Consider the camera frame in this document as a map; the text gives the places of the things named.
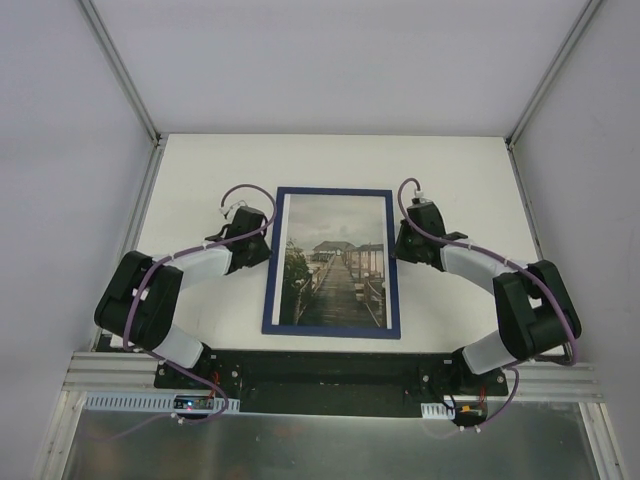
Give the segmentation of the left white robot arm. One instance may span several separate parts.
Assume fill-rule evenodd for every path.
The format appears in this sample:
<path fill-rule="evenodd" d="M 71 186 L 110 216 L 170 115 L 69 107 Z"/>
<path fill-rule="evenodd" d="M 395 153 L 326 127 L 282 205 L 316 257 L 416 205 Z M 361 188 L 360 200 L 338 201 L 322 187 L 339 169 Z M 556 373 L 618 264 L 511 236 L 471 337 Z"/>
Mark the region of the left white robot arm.
<path fill-rule="evenodd" d="M 120 260 L 94 313 L 96 325 L 176 365 L 188 388 L 204 387 L 211 377 L 209 347 L 174 324 L 179 294 L 213 278 L 254 267 L 271 256 L 258 209 L 241 206 L 217 236 L 187 255 L 161 262 L 139 251 Z"/>

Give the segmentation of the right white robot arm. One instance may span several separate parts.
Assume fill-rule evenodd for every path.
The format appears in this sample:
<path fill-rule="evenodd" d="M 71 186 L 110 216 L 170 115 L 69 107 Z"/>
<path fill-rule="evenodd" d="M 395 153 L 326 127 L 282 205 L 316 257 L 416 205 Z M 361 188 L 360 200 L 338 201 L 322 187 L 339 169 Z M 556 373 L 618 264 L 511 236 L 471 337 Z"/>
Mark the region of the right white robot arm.
<path fill-rule="evenodd" d="M 403 210 L 394 247 L 398 260 L 461 277 L 494 297 L 497 330 L 455 352 L 452 387 L 473 394 L 491 370 L 530 359 L 560 365 L 575 361 L 582 325 L 557 266 L 518 263 L 448 233 L 435 203 L 414 198 Z"/>

